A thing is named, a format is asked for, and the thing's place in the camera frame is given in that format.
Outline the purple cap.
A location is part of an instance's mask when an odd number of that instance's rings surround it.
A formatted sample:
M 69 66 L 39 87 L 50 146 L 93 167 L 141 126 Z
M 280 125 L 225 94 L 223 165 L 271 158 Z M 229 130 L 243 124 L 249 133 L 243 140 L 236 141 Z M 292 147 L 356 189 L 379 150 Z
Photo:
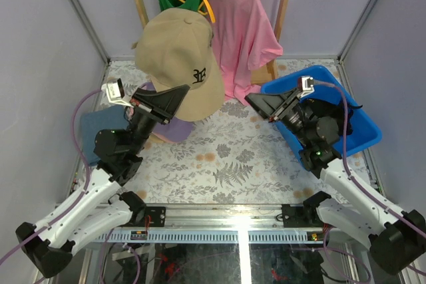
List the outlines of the purple cap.
M 192 122 L 174 117 L 168 124 L 157 124 L 152 133 L 164 142 L 178 143 L 185 141 L 193 129 Z

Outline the beige sport cap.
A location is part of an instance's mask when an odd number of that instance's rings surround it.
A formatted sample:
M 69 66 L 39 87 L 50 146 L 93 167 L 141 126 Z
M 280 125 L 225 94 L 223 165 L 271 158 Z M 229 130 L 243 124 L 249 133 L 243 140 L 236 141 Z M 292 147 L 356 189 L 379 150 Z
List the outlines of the beige sport cap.
M 204 120 L 224 103 L 212 40 L 212 27 L 201 14 L 171 8 L 148 22 L 136 44 L 135 65 L 150 76 L 157 92 L 189 86 L 176 113 L 180 120 Z

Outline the pink cap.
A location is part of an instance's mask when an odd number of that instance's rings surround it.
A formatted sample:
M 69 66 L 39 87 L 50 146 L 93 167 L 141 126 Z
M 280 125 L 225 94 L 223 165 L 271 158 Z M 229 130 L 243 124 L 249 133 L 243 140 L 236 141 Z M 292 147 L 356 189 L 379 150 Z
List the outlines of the pink cap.
M 156 134 L 154 134 L 154 133 L 152 133 L 152 134 L 150 135 L 150 139 L 151 139 L 153 142 L 156 142 L 156 143 L 165 143 L 165 140 L 163 140 L 161 137 L 157 136 L 157 135 L 156 135 Z

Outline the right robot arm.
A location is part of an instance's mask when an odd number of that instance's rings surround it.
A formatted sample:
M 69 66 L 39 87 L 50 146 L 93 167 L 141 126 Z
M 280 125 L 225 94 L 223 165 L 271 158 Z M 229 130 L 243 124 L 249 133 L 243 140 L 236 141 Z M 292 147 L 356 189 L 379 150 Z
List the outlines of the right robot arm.
M 344 95 L 339 107 L 343 120 L 318 110 L 308 90 L 292 89 L 281 94 L 251 93 L 248 104 L 265 120 L 281 122 L 298 140 L 303 167 L 337 190 L 352 210 L 336 208 L 334 200 L 322 201 L 304 210 L 311 227 L 334 226 L 367 248 L 382 270 L 396 275 L 425 253 L 425 218 L 407 212 L 358 179 L 347 163 L 349 106 Z

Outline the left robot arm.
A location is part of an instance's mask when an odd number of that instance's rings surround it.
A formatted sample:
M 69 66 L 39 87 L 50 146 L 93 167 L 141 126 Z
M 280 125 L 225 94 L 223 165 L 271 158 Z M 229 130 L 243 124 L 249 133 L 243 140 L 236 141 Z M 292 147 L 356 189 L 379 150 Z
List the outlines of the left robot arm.
M 157 124 L 168 124 L 190 87 L 180 85 L 162 92 L 138 88 L 124 92 L 120 80 L 101 86 L 111 104 L 133 111 L 125 129 L 104 129 L 95 137 L 99 158 L 86 179 L 63 203 L 37 223 L 22 223 L 15 231 L 19 247 L 45 279 L 63 271 L 88 243 L 118 226 L 138 227 L 146 218 L 146 204 L 134 193 L 125 192 L 99 213 L 94 209 L 111 198 L 137 173 L 144 148 Z

